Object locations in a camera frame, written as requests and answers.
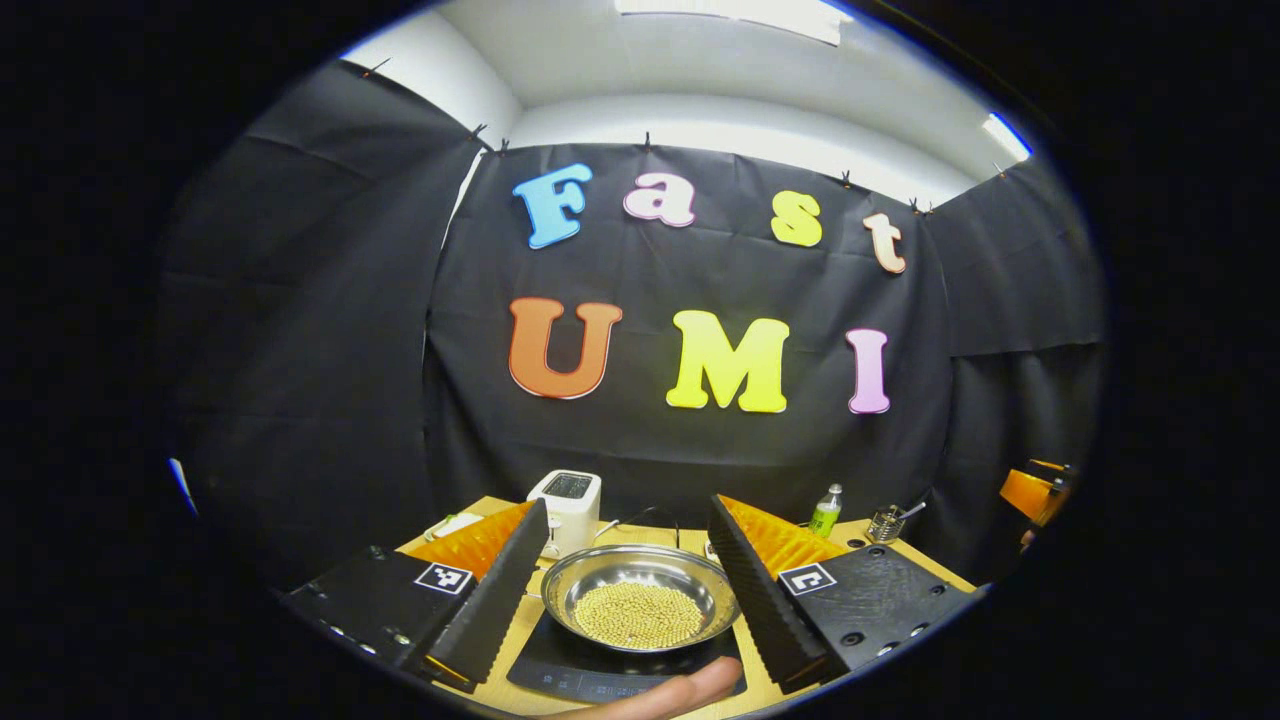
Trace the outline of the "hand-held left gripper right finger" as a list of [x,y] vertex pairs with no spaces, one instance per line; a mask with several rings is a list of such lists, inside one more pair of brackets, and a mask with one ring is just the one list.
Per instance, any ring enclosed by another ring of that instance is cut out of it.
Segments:
[[838,546],[723,495],[710,497],[708,538],[785,693],[864,675],[986,597],[897,544]]

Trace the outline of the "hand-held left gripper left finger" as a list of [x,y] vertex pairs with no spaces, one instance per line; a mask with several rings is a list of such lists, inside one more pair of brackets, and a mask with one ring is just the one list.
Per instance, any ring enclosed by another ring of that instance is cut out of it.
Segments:
[[282,602],[381,667],[471,693],[548,538],[545,501],[526,501],[412,552],[370,546]]

